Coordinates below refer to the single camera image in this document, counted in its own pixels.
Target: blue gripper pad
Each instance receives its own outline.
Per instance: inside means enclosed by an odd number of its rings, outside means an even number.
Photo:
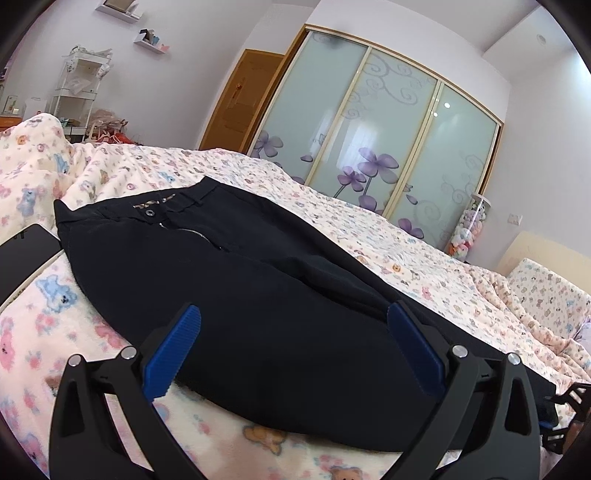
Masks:
[[[413,370],[421,390],[441,397],[446,390],[445,367],[421,330],[398,303],[388,308],[388,330]]]
[[[166,395],[200,331],[201,313],[190,305],[144,367],[143,390],[148,401]]]

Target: phone screen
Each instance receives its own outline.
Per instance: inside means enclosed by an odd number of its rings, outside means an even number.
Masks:
[[[0,245],[0,305],[60,251],[60,241],[37,223]]]

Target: stuffed animals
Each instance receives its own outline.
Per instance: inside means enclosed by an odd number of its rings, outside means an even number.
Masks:
[[[482,222],[490,204],[481,195],[474,194],[470,205],[464,210],[458,221],[452,238],[447,244],[447,254],[463,262],[482,231]]]

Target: black pants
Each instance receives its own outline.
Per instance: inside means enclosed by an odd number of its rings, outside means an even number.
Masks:
[[[401,451],[438,400],[419,389],[385,324],[388,306],[406,297],[267,199],[206,177],[74,212],[56,201],[56,218],[80,288],[131,343],[184,303],[200,308],[201,333],[177,380],[229,411]],[[449,341],[501,357],[407,301]],[[554,385],[529,373],[543,404]]]

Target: wall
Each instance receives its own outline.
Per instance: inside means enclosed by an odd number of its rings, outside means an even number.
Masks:
[[[387,0],[321,0],[308,23],[401,53],[468,92],[501,120],[511,86],[481,52],[448,28]]]
[[[468,256],[494,269],[520,230],[591,256],[591,74],[572,51],[513,84],[485,196],[492,209]],[[510,213],[523,215],[510,225]]]
[[[96,12],[98,3],[57,0],[21,43],[5,95],[49,99],[72,47],[113,48],[95,106],[128,119],[128,134],[144,144],[192,148],[220,81],[271,0],[142,0],[146,13],[132,25]],[[134,45],[142,28],[153,28],[170,53]]]
[[[265,15],[259,20],[242,47],[238,50],[238,53],[230,65],[230,68],[228,68],[221,85],[219,85],[217,94],[209,106],[207,122],[213,114],[213,111],[217,105],[217,100],[222,94],[244,50],[246,48],[250,48],[252,50],[264,50],[271,51],[273,53],[286,53],[313,10],[314,9],[310,7],[280,4],[272,4],[268,8]],[[199,132],[196,141],[196,148],[199,148],[201,139],[205,134],[207,122],[204,123],[201,131]]]

